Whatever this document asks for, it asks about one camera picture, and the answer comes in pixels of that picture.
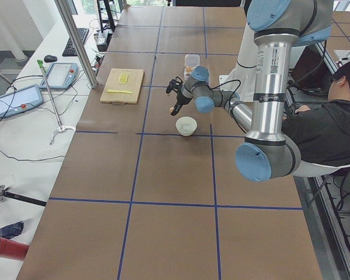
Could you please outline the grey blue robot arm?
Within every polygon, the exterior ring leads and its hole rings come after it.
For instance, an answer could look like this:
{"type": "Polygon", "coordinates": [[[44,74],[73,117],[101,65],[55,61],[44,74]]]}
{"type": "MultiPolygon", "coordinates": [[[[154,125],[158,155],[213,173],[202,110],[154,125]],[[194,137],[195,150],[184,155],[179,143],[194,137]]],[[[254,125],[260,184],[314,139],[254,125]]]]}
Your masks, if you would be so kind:
{"type": "Polygon", "coordinates": [[[291,49],[329,38],[332,1],[241,1],[246,27],[228,87],[212,89],[209,72],[195,67],[187,80],[172,79],[167,92],[176,93],[171,111],[194,102],[200,113],[221,107],[246,134],[236,150],[240,174],[267,181],[292,174],[300,165],[296,144],[282,133],[291,49]]]}
{"type": "Polygon", "coordinates": [[[176,93],[176,103],[170,114],[175,116],[193,100],[198,112],[206,114],[215,108],[223,108],[242,131],[250,131],[253,111],[240,99],[237,89],[212,89],[208,78],[209,72],[203,66],[196,66],[186,81],[178,76],[173,78],[166,88],[167,94],[176,93]]]}

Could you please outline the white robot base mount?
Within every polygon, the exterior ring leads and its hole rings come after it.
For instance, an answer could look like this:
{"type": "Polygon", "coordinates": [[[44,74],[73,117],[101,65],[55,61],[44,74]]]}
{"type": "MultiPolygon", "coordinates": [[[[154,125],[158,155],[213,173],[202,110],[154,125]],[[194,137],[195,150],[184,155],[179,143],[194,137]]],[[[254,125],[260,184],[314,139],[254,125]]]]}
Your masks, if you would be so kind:
{"type": "Polygon", "coordinates": [[[243,102],[252,102],[256,81],[257,54],[258,47],[254,43],[254,32],[246,24],[236,66],[230,74],[219,76],[220,83],[223,84],[220,88],[233,91],[239,85],[239,80],[241,85],[236,92],[240,99],[243,102]]]}

